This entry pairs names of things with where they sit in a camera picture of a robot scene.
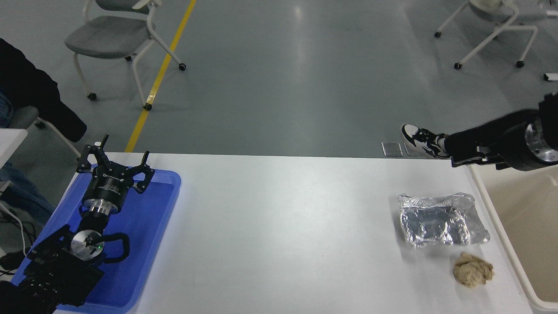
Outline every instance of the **chair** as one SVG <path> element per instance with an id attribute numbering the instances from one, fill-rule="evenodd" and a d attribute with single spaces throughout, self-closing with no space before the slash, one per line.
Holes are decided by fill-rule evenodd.
<path id="1" fill-rule="evenodd" d="M 26 106 L 18 108 L 14 111 L 12 121 L 9 123 L 9 129 L 28 129 L 33 123 L 35 126 L 44 129 L 46 126 L 49 127 L 56 135 L 62 139 L 64 143 L 70 148 L 73 154 L 75 154 L 78 158 L 81 156 L 81 153 L 70 143 L 70 141 L 58 131 L 56 127 L 54 127 L 50 122 L 45 121 L 39 118 L 39 111 L 37 108 L 32 106 Z"/>
<path id="2" fill-rule="evenodd" d="M 186 70 L 186 64 L 180 61 L 153 29 L 153 15 L 156 12 L 156 8 L 161 5 L 161 0 L 139 0 L 139 2 L 138 0 L 95 0 L 97 5 L 104 10 L 136 12 L 147 15 L 147 18 L 139 20 L 116 16 L 100 16 L 90 21 L 88 13 L 92 1 L 87 0 L 83 8 L 85 25 L 70 34 L 64 42 L 74 52 L 74 65 L 83 84 L 85 95 L 92 101 L 97 98 L 97 95 L 91 91 L 89 84 L 83 76 L 78 62 L 78 55 L 100 59 L 124 58 L 130 61 L 132 60 L 132 55 L 135 55 L 134 52 L 147 42 L 133 59 L 132 69 L 142 106 L 145 110 L 151 110 L 151 104 L 145 102 L 145 94 L 143 93 L 136 67 L 138 61 L 151 47 L 154 40 L 178 63 L 181 71 Z"/>
<path id="3" fill-rule="evenodd" d="M 535 40 L 535 36 L 538 32 L 538 28 L 535 25 L 523 25 L 522 23 L 544 20 L 549 16 L 554 16 L 550 11 L 547 12 L 546 10 L 540 8 L 535 0 L 467 0 L 452 15 L 450 15 L 450 17 L 448 17 L 448 19 L 442 23 L 440 27 L 438 27 L 434 36 L 436 38 L 440 37 L 442 30 L 448 25 L 448 23 L 467 6 L 470 7 L 478 17 L 489 22 L 495 22 L 496 27 L 494 28 L 494 31 L 475 49 L 473 49 L 473 51 L 465 56 L 463 60 L 454 64 L 454 68 L 456 70 L 461 69 L 463 64 L 471 59 L 501 32 L 531 31 L 531 37 L 527 42 L 527 46 L 519 57 L 519 61 L 516 62 L 516 67 L 522 68 L 525 65 L 525 56 L 533 44 L 533 40 Z"/>

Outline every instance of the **white plastic bin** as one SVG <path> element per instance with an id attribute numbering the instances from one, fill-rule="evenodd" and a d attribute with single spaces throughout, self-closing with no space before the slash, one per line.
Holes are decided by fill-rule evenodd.
<path id="1" fill-rule="evenodd" d="M 540 310 L 558 311 L 558 166 L 469 169 L 527 298 Z"/>

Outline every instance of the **crumpled aluminum foil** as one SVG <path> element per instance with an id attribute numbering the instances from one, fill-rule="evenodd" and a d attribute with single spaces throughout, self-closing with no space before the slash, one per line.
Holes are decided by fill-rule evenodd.
<path id="1" fill-rule="evenodd" d="M 401 228 L 413 248 L 429 245 L 473 245 L 486 243 L 490 234 L 475 209 L 472 195 L 417 198 L 399 195 Z"/>

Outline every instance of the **concrete floor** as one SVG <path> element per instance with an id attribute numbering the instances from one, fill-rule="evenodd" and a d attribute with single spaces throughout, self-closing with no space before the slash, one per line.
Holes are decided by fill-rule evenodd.
<path id="1" fill-rule="evenodd" d="M 538 23 L 524 68 L 515 63 L 528 36 L 508 32 L 454 70 L 493 27 L 466 9 L 434 38 L 461 2 L 199 0 L 176 49 L 188 70 L 171 64 L 134 151 L 384 158 L 381 142 L 400 141 L 403 123 L 452 133 L 536 108 L 558 89 L 542 80 L 558 72 L 556 19 Z M 188 4 L 166 0 L 158 11 L 167 43 Z M 131 64 L 81 58 L 98 100 L 84 97 L 64 45 L 83 24 L 82 5 L 4 1 L 0 36 L 58 82 L 88 125 L 76 147 L 106 133 L 106 150 L 123 151 L 142 110 Z M 93 5 L 91 16 L 101 11 Z M 146 91 L 164 56 L 154 46 L 142 59 Z M 34 127 L 12 162 L 53 204 L 76 166 L 52 132 Z M 12 238 L 2 234 L 0 245 L 11 247 Z"/>

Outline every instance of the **black and white sneaker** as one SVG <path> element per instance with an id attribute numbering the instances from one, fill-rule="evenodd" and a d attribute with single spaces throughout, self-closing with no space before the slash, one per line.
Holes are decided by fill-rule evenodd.
<path id="1" fill-rule="evenodd" d="M 440 140 L 447 137 L 447 134 L 434 134 L 427 129 L 420 129 L 414 125 L 405 124 L 401 127 L 401 134 L 407 147 L 424 156 L 437 159 L 446 159 L 450 155 L 440 146 Z"/>

